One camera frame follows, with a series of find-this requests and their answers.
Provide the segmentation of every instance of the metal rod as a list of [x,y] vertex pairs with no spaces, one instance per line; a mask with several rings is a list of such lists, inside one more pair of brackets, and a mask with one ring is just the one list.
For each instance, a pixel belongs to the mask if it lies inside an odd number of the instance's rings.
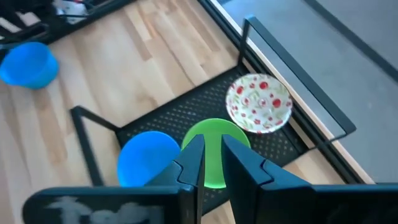
[[242,38],[239,45],[238,66],[243,65],[243,58],[246,56],[249,29],[250,29],[250,22],[247,19],[245,19],[243,22]]
[[261,36],[261,38],[271,47],[280,59],[289,67],[294,75],[304,84],[309,92],[317,101],[327,110],[330,116],[343,128],[346,134],[353,133],[356,130],[354,123],[342,112],[342,110],[331,100],[331,98],[319,87],[311,76],[301,67],[296,59],[280,44],[277,39],[264,27],[256,18],[250,17],[248,21],[252,28]]
[[91,183],[94,186],[103,186],[104,181],[101,178],[100,170],[95,161],[95,156],[93,154],[93,150],[91,149],[90,142],[88,140],[88,136],[86,133],[85,125],[81,118],[81,113],[79,108],[73,108],[70,110],[70,114],[72,116],[73,124],[76,128],[76,133],[80,142],[81,150],[85,157],[86,166],[88,169],[88,173],[90,175]]
[[90,15],[69,15],[69,14],[62,14],[58,15],[58,17],[72,17],[72,18],[87,18]]
[[105,128],[108,128],[111,131],[117,132],[120,130],[119,127],[116,125],[110,123],[109,121],[105,120],[104,118],[98,116],[97,114],[94,114],[93,112],[89,111],[86,108],[83,108],[81,106],[76,106],[73,108],[73,110],[78,110],[81,116],[84,116],[85,118],[90,119],[91,121],[94,121],[95,123],[104,126]]

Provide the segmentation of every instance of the white plate with red flowers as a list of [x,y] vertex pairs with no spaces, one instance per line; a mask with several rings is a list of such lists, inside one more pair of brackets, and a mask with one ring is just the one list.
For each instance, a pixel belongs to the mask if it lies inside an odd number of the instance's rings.
[[292,114],[289,91],[276,78],[249,74],[237,80],[226,94],[226,107],[232,120],[252,133],[271,133]]

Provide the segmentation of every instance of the black plastic part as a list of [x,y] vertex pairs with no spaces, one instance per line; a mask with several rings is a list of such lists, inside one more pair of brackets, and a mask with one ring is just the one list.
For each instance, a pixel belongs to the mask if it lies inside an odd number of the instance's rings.
[[[198,0],[199,3],[205,8],[209,15],[214,19],[218,26],[223,30],[227,37],[232,43],[239,47],[242,40],[242,35],[236,31],[231,23],[225,18],[218,8],[209,0]],[[247,52],[245,59],[248,61],[250,66],[258,73],[270,73],[271,71],[264,62],[259,58],[257,53],[250,47],[246,46]],[[318,149],[326,157],[328,162],[335,168],[339,173],[340,177],[347,183],[364,183],[362,178],[355,172],[355,170],[348,164],[345,158],[339,153],[339,151],[330,144],[329,139],[323,134],[318,126],[312,121],[311,117],[304,111],[298,103],[294,103],[294,112],[292,117],[304,130],[307,136],[319,146]]]
[[200,224],[203,208],[203,189],[205,183],[205,138],[196,135],[172,163],[146,186],[180,186],[191,189],[186,211],[193,213],[194,222]]
[[195,136],[174,161],[146,186],[188,184],[202,187],[205,170],[205,139]]
[[[193,197],[192,192],[176,186],[135,189],[60,187],[42,190],[31,196],[22,208],[22,217],[25,224],[64,224],[75,222],[62,222],[63,218],[71,221],[73,216],[78,215],[80,223],[90,223],[90,218],[95,213],[106,213],[108,217],[105,218],[112,218],[120,215],[123,205],[134,203],[143,207],[160,208],[164,223],[192,224],[193,217],[187,217],[185,209],[192,208],[187,203]],[[64,212],[70,210],[72,217],[67,217]]]
[[205,137],[196,135],[181,154],[176,158],[176,163],[182,167],[178,181],[202,187],[205,183]]
[[315,191],[309,184],[303,187],[291,186],[291,188],[260,190],[254,223],[313,223],[315,201]]
[[313,185],[313,223],[398,223],[398,185]]
[[[143,131],[162,131],[181,144],[185,133],[197,122],[208,118],[231,121],[225,107],[225,94],[230,84],[247,74],[246,67],[234,67],[212,80],[190,90],[160,106],[139,119],[125,125],[116,133],[121,147],[133,136]],[[251,147],[258,153],[284,166],[308,148],[290,124],[270,134],[247,133]],[[203,213],[207,213],[228,200],[225,189],[205,188]]]
[[228,135],[223,135],[221,156],[235,222],[254,223],[259,186],[273,181],[261,167],[266,159]]

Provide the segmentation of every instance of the blue plastic bowl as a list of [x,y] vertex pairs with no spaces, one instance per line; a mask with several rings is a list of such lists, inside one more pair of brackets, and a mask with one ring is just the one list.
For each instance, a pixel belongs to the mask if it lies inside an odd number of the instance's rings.
[[12,49],[0,65],[0,77],[9,85],[38,89],[55,79],[59,65],[50,49],[39,42]]
[[173,138],[159,131],[147,131],[130,139],[118,160],[122,187],[142,187],[160,174],[179,154]]

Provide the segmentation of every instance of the black metal rack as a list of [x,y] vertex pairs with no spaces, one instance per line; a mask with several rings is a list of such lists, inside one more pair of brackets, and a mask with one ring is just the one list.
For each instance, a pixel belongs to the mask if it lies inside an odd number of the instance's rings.
[[[292,58],[283,46],[281,46],[278,41],[271,36],[266,28],[255,17],[248,17],[244,21],[244,31],[242,36],[235,36],[238,37],[235,40],[237,41],[235,44],[239,47],[239,57],[235,67],[219,74],[212,80],[188,91],[150,113],[145,114],[137,120],[132,121],[123,127],[117,127],[81,106],[71,109],[70,112],[93,185],[102,186],[104,185],[104,181],[101,178],[100,171],[96,165],[95,155],[90,146],[83,118],[88,118],[89,120],[114,131],[121,148],[134,135],[143,131],[162,131],[172,136],[178,143],[181,143],[188,129],[203,119],[223,118],[230,120],[225,108],[224,98],[230,84],[232,84],[232,82],[241,75],[249,73],[248,68],[243,63],[243,59],[247,60],[250,66],[257,73],[268,73],[272,75],[248,45],[247,40],[250,27],[253,27],[254,30],[256,30],[277,52],[281,59],[289,66],[290,69],[292,69],[308,90],[314,94],[315,98],[325,107],[346,133],[333,139],[327,139],[321,134],[322,132],[320,132],[317,126],[296,102],[293,107],[293,119],[301,125],[301,128],[317,144],[316,147],[324,153],[326,158],[334,165],[346,182],[356,183],[362,181],[356,175],[354,170],[352,170],[352,168],[343,160],[343,158],[339,157],[340,155],[337,153],[336,149],[334,149],[333,145],[330,144],[334,140],[343,138],[355,131],[355,125],[310,78],[305,70],[302,69],[302,67],[294,60],[294,58]],[[272,134],[246,134],[252,143],[252,148],[259,154],[275,162],[278,166],[284,166],[289,162],[292,162],[299,155],[309,150],[289,123],[279,131]],[[225,190],[205,189],[203,213],[209,212],[227,200],[228,193]]]
[[[21,1],[22,0],[2,0],[0,2],[0,8],[3,4],[7,4],[8,6],[7,8],[0,9],[0,17],[5,17],[4,14],[9,15],[5,18],[12,24],[21,28],[19,32],[12,33],[0,26],[0,36],[3,36],[3,39],[0,39],[0,46],[10,45],[10,48],[12,48],[18,43],[27,41],[38,41],[50,44],[135,0],[79,1],[85,3],[88,15],[84,16],[85,19],[76,24],[69,24],[66,20],[68,17],[66,15],[57,15],[57,9],[53,7],[52,0],[31,0],[30,2],[32,5],[27,5],[25,7],[20,7],[17,4]],[[32,26],[26,26],[17,16],[17,11],[33,12],[40,19],[40,22]],[[7,54],[7,49],[1,49],[2,47],[0,47],[0,60]]]

